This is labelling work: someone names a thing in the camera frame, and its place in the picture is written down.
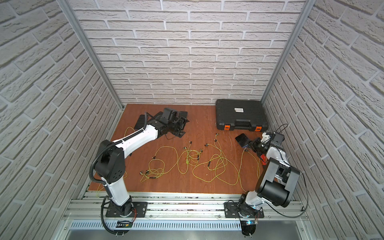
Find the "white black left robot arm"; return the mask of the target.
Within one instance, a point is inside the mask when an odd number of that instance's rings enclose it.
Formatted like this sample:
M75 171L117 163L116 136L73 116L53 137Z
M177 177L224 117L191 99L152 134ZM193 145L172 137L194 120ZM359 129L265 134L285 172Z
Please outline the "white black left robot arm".
M178 138L185 134L184 128L188 113L165 108L155 116L148 113L140 115L134 133L115 141L100 143L95 159L92 161L89 178L102 184L118 215L127 217L133 211L132 197L123 179L126 171L126 158L145 144L171 133Z

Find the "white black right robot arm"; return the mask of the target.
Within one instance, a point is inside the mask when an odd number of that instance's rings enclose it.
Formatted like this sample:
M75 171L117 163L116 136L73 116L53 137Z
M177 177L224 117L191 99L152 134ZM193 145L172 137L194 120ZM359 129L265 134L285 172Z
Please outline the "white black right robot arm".
M248 144L259 156L267 158L266 167L260 175L255 190L239 199L240 215L255 216L264 205L287 207L293 197L301 172L291 166L282 146L271 139L256 139Z

